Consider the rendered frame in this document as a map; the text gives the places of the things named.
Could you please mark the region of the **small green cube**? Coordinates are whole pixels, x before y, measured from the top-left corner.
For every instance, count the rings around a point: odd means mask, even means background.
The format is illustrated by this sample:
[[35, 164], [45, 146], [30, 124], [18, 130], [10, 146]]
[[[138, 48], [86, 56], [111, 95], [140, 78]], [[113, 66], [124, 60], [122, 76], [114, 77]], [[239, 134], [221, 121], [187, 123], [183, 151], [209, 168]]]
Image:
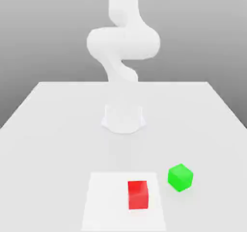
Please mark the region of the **small green cube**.
[[178, 164], [168, 170], [167, 181], [176, 191], [184, 191], [192, 185], [193, 172], [184, 164]]

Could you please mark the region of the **small red cube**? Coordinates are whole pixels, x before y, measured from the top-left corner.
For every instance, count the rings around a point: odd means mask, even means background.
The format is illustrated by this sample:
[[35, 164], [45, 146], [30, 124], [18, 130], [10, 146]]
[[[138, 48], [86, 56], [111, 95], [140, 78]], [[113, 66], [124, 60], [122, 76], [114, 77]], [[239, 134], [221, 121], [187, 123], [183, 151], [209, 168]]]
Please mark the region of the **small red cube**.
[[134, 209], [148, 209], [149, 190], [147, 181], [128, 181], [128, 207]]

